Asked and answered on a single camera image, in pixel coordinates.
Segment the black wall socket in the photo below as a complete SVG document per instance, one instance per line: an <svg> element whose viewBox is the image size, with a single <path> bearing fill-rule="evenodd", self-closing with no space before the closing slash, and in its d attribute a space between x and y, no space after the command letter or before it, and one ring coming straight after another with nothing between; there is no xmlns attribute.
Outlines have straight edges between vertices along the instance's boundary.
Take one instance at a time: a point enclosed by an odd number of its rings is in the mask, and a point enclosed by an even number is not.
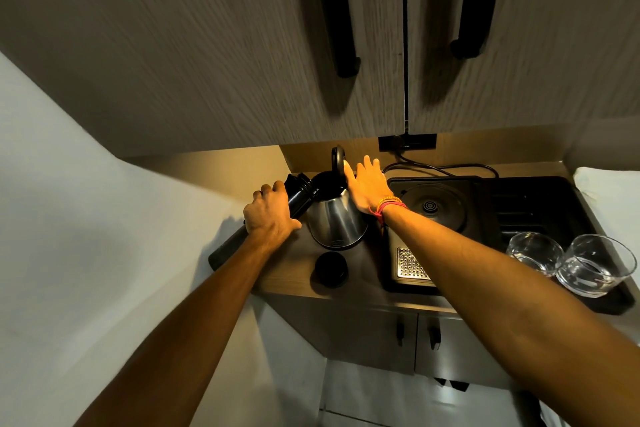
<svg viewBox="0 0 640 427"><path fill-rule="evenodd" d="M404 153L409 150L435 149L437 145L437 133L423 134L397 134L378 138L380 152Z"/></svg>

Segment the person's left hand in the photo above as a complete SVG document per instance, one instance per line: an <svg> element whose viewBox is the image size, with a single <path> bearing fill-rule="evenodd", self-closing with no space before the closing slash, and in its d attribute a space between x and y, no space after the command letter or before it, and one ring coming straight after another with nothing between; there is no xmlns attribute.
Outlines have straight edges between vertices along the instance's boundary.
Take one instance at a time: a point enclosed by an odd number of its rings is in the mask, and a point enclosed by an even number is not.
<svg viewBox="0 0 640 427"><path fill-rule="evenodd" d="M243 213L251 243L278 248L291 235L286 234L286 217L291 216L283 181L256 190Z"/></svg>

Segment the grey lower cabinet door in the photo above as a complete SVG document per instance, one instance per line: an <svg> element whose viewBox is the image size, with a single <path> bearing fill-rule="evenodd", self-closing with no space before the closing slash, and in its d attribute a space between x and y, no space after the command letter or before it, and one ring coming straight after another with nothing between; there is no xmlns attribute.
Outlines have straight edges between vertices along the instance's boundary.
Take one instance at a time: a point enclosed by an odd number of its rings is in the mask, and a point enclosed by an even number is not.
<svg viewBox="0 0 640 427"><path fill-rule="evenodd" d="M428 336L428 326L434 323L442 332L442 343L437 351L432 351ZM415 372L498 389L518 388L463 320L423 312L418 316Z"/></svg>
<svg viewBox="0 0 640 427"><path fill-rule="evenodd" d="M416 312L368 309L284 294L264 294L262 299L329 360L406 375L415 372ZM396 340L398 318L405 325L402 348Z"/></svg>

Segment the perforated metal drip plate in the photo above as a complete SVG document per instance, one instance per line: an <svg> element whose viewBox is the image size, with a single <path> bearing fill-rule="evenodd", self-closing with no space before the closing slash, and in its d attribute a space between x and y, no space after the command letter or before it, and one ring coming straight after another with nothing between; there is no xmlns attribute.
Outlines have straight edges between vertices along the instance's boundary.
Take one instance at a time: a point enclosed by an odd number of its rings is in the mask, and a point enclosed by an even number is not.
<svg viewBox="0 0 640 427"><path fill-rule="evenodd" d="M397 247L395 258L395 277L398 280L432 283L427 272L417 261L409 248Z"/></svg>

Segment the person's left forearm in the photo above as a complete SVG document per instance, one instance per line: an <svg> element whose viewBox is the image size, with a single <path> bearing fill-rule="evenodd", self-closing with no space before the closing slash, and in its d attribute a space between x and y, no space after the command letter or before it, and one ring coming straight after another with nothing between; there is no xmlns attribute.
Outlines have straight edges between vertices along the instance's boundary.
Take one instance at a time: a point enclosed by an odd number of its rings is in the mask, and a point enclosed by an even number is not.
<svg viewBox="0 0 640 427"><path fill-rule="evenodd" d="M278 248L247 238L140 343L74 427L189 427L250 291Z"/></svg>

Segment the stainless steel electric kettle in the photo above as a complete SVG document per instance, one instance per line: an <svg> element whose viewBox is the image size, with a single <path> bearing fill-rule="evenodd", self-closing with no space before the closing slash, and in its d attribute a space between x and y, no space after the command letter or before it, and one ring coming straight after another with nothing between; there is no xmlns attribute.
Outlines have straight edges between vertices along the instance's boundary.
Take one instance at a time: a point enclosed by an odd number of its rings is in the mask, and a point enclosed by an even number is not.
<svg viewBox="0 0 640 427"><path fill-rule="evenodd" d="M314 201L306 212L314 240L329 250L346 250L357 245L367 231L364 214L354 204L344 171L345 151L332 148L332 169L311 180Z"/></svg>

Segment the wooden upper cabinet door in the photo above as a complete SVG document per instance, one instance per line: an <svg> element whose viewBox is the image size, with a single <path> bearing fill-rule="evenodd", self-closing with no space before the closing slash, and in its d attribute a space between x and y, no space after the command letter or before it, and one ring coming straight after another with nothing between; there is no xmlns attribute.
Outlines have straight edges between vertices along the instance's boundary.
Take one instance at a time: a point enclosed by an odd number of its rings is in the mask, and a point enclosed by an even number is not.
<svg viewBox="0 0 640 427"><path fill-rule="evenodd" d="M457 60L462 2L406 0L410 134L640 115L640 0L497 0Z"/></svg>
<svg viewBox="0 0 640 427"><path fill-rule="evenodd" d="M321 0L0 0L0 51L119 157L404 128L402 0L349 0L354 78Z"/></svg>

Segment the black flask bottle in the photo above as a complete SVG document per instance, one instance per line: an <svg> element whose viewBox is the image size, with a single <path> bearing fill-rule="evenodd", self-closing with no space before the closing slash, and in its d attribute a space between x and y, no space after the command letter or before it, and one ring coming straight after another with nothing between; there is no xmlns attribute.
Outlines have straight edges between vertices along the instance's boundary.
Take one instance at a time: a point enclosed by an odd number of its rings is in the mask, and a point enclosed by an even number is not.
<svg viewBox="0 0 640 427"><path fill-rule="evenodd" d="M305 174L288 174L284 181L289 212L293 219L300 218L313 204L318 188ZM222 245L216 248L208 258L213 271L217 271L241 247L249 233L246 223L234 232Z"/></svg>

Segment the black serving tray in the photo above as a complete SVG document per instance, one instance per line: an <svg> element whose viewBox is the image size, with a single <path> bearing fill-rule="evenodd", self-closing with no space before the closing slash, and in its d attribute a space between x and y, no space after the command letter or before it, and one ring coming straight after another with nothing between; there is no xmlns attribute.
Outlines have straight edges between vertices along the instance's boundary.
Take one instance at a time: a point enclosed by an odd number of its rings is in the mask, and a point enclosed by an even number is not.
<svg viewBox="0 0 640 427"><path fill-rule="evenodd" d="M401 198L406 189L421 183L439 183L453 188L463 197L468 210L465 229L458 232L478 243L504 253L511 237L521 232L538 232L553 238L566 250L583 234L596 234L592 218L580 201L575 186L560 176L479 178L391 178L388 186ZM387 227L387 264L380 266L385 290L396 293L441 296L432 283L398 280L395 277L396 248L406 247ZM636 303L627 284L614 287L604 297L577 296L592 311L622 316Z"/></svg>

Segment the black bottle cap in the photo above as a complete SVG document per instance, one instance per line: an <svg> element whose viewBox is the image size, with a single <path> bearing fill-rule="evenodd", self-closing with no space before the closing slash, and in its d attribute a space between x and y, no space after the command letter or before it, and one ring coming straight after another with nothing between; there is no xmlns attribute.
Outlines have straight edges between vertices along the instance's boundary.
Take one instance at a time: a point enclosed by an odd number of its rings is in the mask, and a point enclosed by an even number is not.
<svg viewBox="0 0 640 427"><path fill-rule="evenodd" d="M315 261L312 279L326 288L341 287L348 281L348 277L348 263L339 252L323 253Z"/></svg>

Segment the black kettle base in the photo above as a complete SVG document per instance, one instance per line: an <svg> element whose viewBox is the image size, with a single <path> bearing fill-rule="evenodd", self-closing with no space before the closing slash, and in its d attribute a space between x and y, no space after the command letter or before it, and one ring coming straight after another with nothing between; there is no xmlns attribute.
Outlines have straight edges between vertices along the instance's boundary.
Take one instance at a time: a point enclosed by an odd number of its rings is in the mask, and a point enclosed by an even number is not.
<svg viewBox="0 0 640 427"><path fill-rule="evenodd" d="M462 232L468 210L459 192L439 183L421 183L401 193L402 202L413 212L455 232Z"/></svg>

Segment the clear drinking glass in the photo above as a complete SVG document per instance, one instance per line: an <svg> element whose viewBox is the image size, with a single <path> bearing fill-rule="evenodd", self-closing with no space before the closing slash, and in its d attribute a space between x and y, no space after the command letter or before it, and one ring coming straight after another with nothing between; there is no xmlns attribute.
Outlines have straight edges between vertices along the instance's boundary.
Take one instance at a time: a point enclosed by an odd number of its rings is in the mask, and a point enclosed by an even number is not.
<svg viewBox="0 0 640 427"><path fill-rule="evenodd" d="M637 268L634 253L620 241L597 234L576 237L558 262L557 281L578 296L599 298Z"/></svg>
<svg viewBox="0 0 640 427"><path fill-rule="evenodd" d="M546 277L553 277L561 265L564 251L551 237L538 232L521 232L511 237L506 254Z"/></svg>

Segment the person's right forearm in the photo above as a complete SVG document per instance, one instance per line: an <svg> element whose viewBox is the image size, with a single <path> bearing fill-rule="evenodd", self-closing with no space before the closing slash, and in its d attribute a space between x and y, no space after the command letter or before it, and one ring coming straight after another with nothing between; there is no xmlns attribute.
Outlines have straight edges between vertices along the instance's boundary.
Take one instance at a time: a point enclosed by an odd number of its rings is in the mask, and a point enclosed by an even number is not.
<svg viewBox="0 0 640 427"><path fill-rule="evenodd" d="M571 427L640 427L640 347L539 272L400 203L381 210L494 359Z"/></svg>

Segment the person's right hand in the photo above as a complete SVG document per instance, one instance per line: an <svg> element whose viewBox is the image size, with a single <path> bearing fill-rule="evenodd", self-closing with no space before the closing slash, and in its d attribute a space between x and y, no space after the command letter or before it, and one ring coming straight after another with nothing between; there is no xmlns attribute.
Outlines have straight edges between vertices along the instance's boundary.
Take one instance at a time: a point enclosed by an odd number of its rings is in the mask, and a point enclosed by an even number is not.
<svg viewBox="0 0 640 427"><path fill-rule="evenodd" d="M358 192L350 196L361 212L380 217L384 207L391 202L399 203L400 199L392 194L384 174L383 178L372 176L372 160L366 155L363 163L352 168L358 180Z"/></svg>

